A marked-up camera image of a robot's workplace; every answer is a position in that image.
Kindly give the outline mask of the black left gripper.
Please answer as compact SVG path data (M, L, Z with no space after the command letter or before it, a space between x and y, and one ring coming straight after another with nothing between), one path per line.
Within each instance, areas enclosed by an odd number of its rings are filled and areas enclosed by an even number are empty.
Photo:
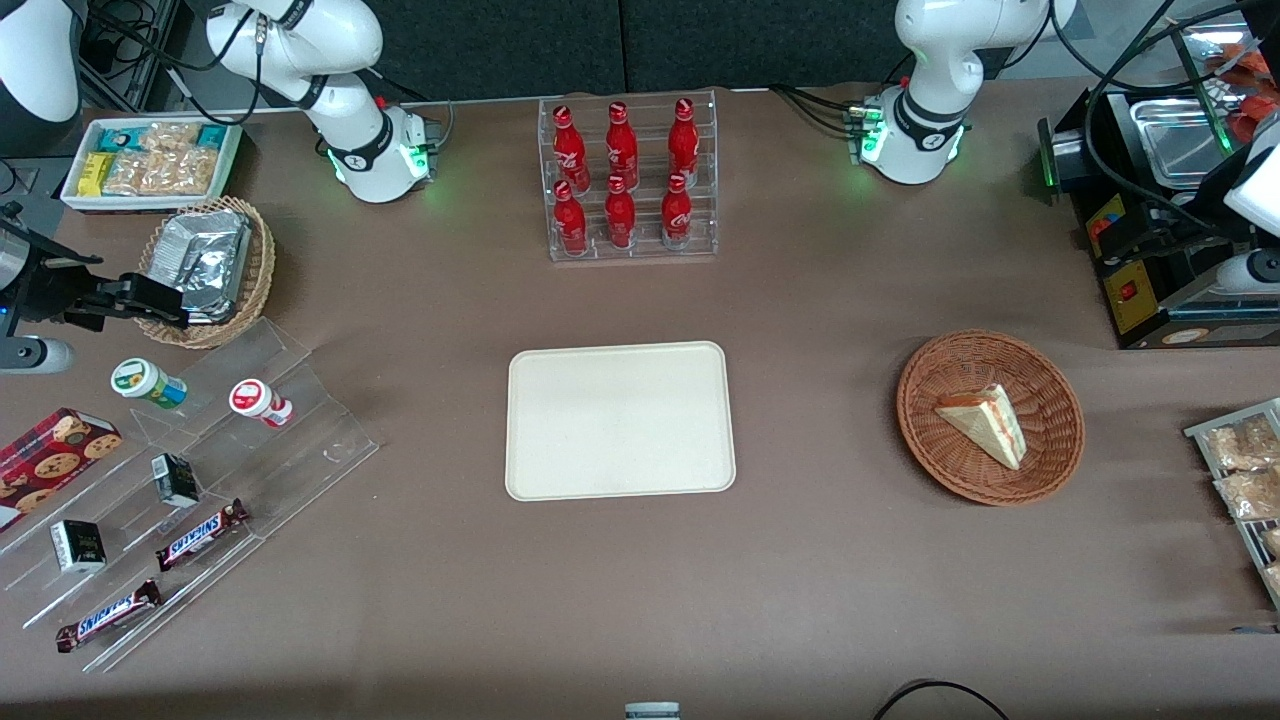
M1108 215L1111 222L1100 231L1100 245L1092 247L1097 268L1115 269L1148 258L1194 254L1222 245L1230 247L1233 254L1251 250L1251 223L1231 210L1224 199L1174 195L1171 200L1190 219L1176 213L1166 213L1160 219L1148 214Z

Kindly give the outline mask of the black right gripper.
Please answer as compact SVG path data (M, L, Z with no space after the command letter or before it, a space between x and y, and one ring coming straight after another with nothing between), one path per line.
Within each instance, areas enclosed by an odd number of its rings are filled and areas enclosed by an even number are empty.
M104 263L32 231L18 202L3 205L3 332L15 333L22 322L69 324L102 332L102 316L155 322L177 329L189 327L183 296L160 281L140 273L120 274L115 296L96 299L84 310L81 301L93 296L101 282L90 266Z

